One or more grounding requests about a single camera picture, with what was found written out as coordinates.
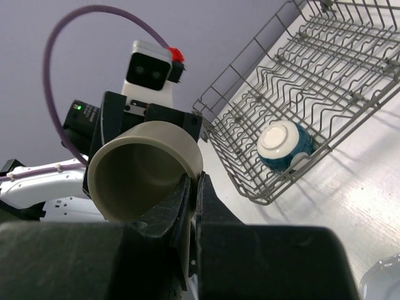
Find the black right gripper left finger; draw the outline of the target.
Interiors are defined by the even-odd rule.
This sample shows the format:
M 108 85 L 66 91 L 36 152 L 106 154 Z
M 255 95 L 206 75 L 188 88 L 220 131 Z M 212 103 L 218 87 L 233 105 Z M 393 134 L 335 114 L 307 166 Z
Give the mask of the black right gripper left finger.
M 134 222 L 5 222 L 2 299 L 180 299 L 191 181 Z

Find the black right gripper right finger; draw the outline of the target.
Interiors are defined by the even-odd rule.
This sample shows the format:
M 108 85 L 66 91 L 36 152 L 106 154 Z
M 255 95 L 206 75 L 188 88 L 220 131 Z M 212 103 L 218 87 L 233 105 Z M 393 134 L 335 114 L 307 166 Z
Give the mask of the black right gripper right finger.
M 200 299 L 357 299 L 342 242 L 327 227 L 247 225 L 202 174 L 197 190 Z

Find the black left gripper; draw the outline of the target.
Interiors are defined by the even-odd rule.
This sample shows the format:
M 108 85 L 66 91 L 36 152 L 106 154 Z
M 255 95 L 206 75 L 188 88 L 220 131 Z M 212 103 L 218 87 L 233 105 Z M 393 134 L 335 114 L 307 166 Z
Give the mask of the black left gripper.
M 157 104 L 144 104 L 132 102 L 126 104 L 126 96 L 108 91 L 104 94 L 98 115 L 95 118 L 94 132 L 92 134 L 89 159 L 84 175 L 82 189 L 88 193 L 87 171 L 94 154 L 106 143 L 116 138 L 127 130 L 148 121 L 166 121 L 177 126 L 197 123 L 202 125 L 201 117 L 177 109 L 160 106 Z

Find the beige ceramic mug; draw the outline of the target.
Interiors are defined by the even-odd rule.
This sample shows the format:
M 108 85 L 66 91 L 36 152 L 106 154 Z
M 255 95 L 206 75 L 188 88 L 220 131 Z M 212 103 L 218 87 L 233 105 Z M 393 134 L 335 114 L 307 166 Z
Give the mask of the beige ceramic mug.
M 183 175 L 189 177 L 185 189 L 189 199 L 178 204 L 183 213 L 179 254 L 185 274 L 189 271 L 189 223 L 203 171 L 200 130 L 200 123 L 143 122 L 103 145 L 87 168 L 88 193 L 108 221 L 137 221 L 167 198 Z

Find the teal and cream bowl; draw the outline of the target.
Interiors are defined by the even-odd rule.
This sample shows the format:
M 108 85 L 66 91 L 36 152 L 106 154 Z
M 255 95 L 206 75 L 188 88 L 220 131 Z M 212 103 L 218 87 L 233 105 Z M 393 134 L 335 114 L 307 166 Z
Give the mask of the teal and cream bowl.
M 280 120 L 267 126 L 256 145 L 260 161 L 275 173 L 293 173 L 302 168 L 315 151 L 311 135 L 299 124 Z

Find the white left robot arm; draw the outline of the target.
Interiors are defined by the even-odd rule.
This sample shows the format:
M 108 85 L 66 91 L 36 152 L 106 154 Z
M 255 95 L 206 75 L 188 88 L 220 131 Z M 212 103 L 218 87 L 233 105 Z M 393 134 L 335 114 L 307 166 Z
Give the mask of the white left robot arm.
M 203 157 L 195 139 L 166 121 L 123 131 L 126 97 L 104 95 L 87 166 L 64 161 L 7 173 L 1 201 L 23 210 L 63 198 L 88 198 L 105 220 L 136 221 L 169 196 L 182 176 L 196 188 Z

